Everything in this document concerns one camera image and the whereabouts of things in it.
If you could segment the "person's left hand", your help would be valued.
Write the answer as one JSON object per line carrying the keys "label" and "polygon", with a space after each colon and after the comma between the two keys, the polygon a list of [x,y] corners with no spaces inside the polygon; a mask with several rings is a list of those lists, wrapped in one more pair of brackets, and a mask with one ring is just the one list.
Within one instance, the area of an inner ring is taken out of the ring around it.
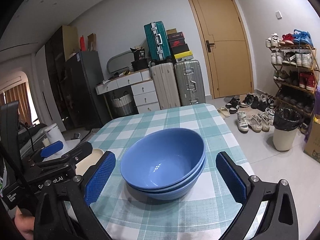
{"label": "person's left hand", "polygon": [[14,222],[17,230],[24,237],[24,239],[34,239],[34,216],[26,215],[19,208],[17,208],[15,212]]}

